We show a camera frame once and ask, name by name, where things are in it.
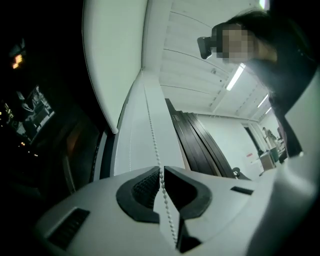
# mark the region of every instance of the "ceiling light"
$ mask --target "ceiling light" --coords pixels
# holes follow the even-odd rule
[[[16,63],[22,62],[22,55],[21,55],[21,54],[19,54],[19,55],[17,55],[17,56],[15,57],[15,62],[16,62]]]
[[[270,110],[271,110],[271,107],[265,112],[265,114],[267,114]]]
[[[258,105],[258,108],[262,105],[262,103],[264,103],[264,101],[266,100],[266,98],[268,98],[269,94],[267,94],[264,99],[261,101],[261,103]]]
[[[262,9],[264,9],[266,6],[266,0],[259,0],[259,4],[262,7]]]
[[[226,89],[228,91],[231,91],[232,87],[234,87],[236,81],[238,80],[238,78],[240,77],[241,73],[244,71],[246,65],[241,63],[240,66],[238,67],[237,71],[235,72],[233,78],[231,79],[230,83],[228,84],[228,86],[226,87]]]

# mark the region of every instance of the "doorway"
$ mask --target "doorway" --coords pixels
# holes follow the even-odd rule
[[[261,150],[256,138],[254,137],[254,135],[252,134],[251,130],[249,129],[249,127],[244,127],[244,129],[246,130],[246,132],[249,134],[255,148],[256,151],[258,152],[258,156],[260,157],[264,152]]]

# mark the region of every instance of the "black slot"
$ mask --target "black slot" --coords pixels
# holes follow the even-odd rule
[[[238,187],[238,186],[234,186],[233,188],[231,188],[231,190],[239,192],[239,193],[242,193],[242,194],[246,194],[246,195],[249,195],[249,196],[251,196],[252,193],[254,192],[251,189],[246,189],[246,188]]]
[[[65,250],[89,215],[88,210],[75,209],[49,236],[48,240]]]

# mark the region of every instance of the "light strip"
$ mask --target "light strip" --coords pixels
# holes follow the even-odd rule
[[[230,83],[228,84],[228,86],[226,87],[226,89],[228,91],[231,91],[232,87],[234,87],[236,81],[238,80],[238,78],[240,77],[242,71],[244,71],[246,65],[241,63],[240,66],[238,67],[237,71],[235,72],[233,78],[231,79]]]
[[[261,103],[258,105],[258,108],[262,105],[262,103],[264,103],[264,101],[268,98],[269,94],[267,94],[264,99],[261,101]]]
[[[265,114],[267,114],[270,110],[271,110],[271,107],[265,112]]]
[[[266,7],[266,0],[259,0],[259,4],[261,8],[264,9]]]

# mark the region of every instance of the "black vent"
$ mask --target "black vent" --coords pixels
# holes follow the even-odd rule
[[[246,195],[249,195],[249,196],[251,196],[252,193],[254,192],[251,189],[246,189],[246,188],[239,187],[239,186],[234,186],[233,188],[231,188],[231,190],[239,192],[239,193],[242,193],[242,194],[246,194]]]
[[[50,235],[49,241],[54,245],[65,250],[85,219],[89,215],[88,210],[75,209],[61,224],[58,228]]]
[[[155,171],[133,186],[132,195],[139,204],[153,209],[159,188],[159,172]]]

